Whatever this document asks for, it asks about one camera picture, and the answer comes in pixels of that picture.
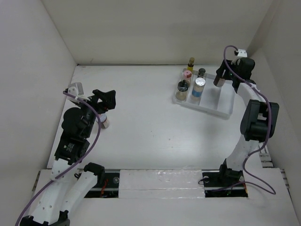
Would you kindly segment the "white lid spice jar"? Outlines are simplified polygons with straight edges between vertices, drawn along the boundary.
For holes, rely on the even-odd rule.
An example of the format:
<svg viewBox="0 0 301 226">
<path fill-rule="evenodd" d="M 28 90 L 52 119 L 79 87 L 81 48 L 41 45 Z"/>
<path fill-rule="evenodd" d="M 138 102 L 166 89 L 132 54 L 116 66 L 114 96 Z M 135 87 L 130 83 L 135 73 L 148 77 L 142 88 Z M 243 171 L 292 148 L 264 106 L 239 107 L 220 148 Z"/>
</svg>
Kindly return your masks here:
<svg viewBox="0 0 301 226">
<path fill-rule="evenodd" d="M 221 78 L 221 77 L 218 77 L 216 76 L 215 79 L 214 79 L 214 85 L 216 87 L 219 87 L 221 88 L 225 83 L 225 79 L 224 78 Z"/>
</svg>

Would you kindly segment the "silver lid jar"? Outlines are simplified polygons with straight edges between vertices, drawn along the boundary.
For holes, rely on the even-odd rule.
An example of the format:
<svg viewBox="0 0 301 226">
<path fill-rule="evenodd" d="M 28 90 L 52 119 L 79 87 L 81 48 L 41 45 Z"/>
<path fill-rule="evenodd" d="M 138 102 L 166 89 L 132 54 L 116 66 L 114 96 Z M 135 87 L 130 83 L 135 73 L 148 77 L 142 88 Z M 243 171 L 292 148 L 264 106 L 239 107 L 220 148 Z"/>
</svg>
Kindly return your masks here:
<svg viewBox="0 0 301 226">
<path fill-rule="evenodd" d="M 110 125 L 110 121 L 105 113 L 99 115 L 101 127 L 106 129 Z"/>
</svg>

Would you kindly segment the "small black cap jar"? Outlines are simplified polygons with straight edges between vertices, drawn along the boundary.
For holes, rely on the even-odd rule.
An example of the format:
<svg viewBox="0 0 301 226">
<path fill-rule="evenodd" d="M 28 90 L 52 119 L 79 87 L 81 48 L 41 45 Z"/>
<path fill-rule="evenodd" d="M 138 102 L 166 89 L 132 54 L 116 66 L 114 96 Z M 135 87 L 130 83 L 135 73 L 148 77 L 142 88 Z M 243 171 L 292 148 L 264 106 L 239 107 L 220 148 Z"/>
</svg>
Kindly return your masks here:
<svg viewBox="0 0 301 226">
<path fill-rule="evenodd" d="M 205 78 L 206 77 L 206 70 L 204 68 L 200 68 L 198 70 L 198 78 Z"/>
</svg>

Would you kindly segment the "blue label white bottle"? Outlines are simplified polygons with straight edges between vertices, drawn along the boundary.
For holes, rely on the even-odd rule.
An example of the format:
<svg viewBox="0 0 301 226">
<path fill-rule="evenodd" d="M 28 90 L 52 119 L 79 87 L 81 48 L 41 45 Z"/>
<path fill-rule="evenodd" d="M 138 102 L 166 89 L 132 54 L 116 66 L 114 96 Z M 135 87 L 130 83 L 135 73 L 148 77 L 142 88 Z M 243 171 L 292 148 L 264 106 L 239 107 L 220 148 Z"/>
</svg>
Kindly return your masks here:
<svg viewBox="0 0 301 226">
<path fill-rule="evenodd" d="M 192 92 L 191 92 L 191 99 L 193 101 L 199 101 L 201 99 L 205 85 L 206 85 L 206 80 L 204 78 L 198 77 L 195 79 Z"/>
</svg>

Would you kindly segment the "yellow label sauce bottle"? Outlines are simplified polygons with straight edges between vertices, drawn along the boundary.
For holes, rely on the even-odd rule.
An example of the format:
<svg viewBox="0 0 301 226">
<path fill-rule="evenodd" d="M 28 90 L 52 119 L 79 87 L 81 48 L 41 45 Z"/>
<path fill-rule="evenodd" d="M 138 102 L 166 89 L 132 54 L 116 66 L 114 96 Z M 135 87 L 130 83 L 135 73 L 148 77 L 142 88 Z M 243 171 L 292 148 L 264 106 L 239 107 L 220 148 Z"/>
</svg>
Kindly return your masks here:
<svg viewBox="0 0 301 226">
<path fill-rule="evenodd" d="M 193 72 L 194 62 L 195 58 L 190 57 L 189 62 L 187 64 L 187 70 L 189 70 L 190 72 Z"/>
</svg>

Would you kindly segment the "pink lid spice jar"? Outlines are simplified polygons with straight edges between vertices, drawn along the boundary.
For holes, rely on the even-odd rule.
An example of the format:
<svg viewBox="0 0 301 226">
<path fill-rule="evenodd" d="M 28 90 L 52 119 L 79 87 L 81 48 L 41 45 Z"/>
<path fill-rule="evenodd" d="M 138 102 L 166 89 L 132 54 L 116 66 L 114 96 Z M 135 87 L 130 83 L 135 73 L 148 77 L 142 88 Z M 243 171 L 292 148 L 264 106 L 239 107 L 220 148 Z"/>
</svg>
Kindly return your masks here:
<svg viewBox="0 0 301 226">
<path fill-rule="evenodd" d="M 191 81 L 191 77 L 192 77 L 192 72 L 190 70 L 185 70 L 182 73 L 182 79 L 186 80 L 189 84 Z"/>
</svg>

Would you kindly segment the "black grinder cap jar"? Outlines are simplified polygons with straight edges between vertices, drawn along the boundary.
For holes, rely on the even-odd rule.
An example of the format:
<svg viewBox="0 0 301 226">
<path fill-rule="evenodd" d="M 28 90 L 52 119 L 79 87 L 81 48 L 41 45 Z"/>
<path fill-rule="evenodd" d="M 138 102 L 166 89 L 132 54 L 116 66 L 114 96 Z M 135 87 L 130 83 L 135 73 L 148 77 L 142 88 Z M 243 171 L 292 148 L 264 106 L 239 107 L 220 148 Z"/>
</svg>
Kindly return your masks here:
<svg viewBox="0 0 301 226">
<path fill-rule="evenodd" d="M 176 99 L 180 101 L 184 101 L 187 97 L 188 89 L 189 89 L 189 84 L 187 83 L 187 81 L 186 80 L 180 81 L 177 85 L 177 92 L 175 95 Z"/>
</svg>

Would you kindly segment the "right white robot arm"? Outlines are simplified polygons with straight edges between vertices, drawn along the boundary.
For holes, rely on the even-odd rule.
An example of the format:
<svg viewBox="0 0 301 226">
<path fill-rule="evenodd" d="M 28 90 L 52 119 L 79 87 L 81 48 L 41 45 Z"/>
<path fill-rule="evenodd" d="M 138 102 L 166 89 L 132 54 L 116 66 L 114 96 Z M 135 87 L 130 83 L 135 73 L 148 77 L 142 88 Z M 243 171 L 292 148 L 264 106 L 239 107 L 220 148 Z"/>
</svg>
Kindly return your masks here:
<svg viewBox="0 0 301 226">
<path fill-rule="evenodd" d="M 261 151 L 273 136 L 277 123 L 279 104 L 270 102 L 250 79 L 255 62 L 247 57 L 235 63 L 223 60 L 216 71 L 214 85 L 221 80 L 232 81 L 234 91 L 243 99 L 246 110 L 240 124 L 241 137 L 229 157 L 220 166 L 216 177 L 220 190 L 242 184 L 249 157 Z"/>
</svg>

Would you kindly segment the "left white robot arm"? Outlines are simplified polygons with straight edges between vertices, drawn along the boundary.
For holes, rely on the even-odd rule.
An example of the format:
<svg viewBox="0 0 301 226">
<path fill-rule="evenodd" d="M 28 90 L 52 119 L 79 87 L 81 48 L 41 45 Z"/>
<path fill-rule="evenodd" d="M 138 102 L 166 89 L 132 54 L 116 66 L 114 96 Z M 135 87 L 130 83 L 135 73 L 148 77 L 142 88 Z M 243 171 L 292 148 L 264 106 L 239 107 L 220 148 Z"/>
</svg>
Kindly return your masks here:
<svg viewBox="0 0 301 226">
<path fill-rule="evenodd" d="M 94 186 L 104 183 L 105 168 L 88 163 L 82 173 L 78 165 L 96 145 L 102 128 L 101 115 L 116 107 L 116 91 L 93 90 L 85 97 L 77 89 L 66 89 L 75 107 L 63 115 L 50 180 L 30 199 L 20 213 L 17 226 L 68 226 L 70 214 Z"/>
</svg>

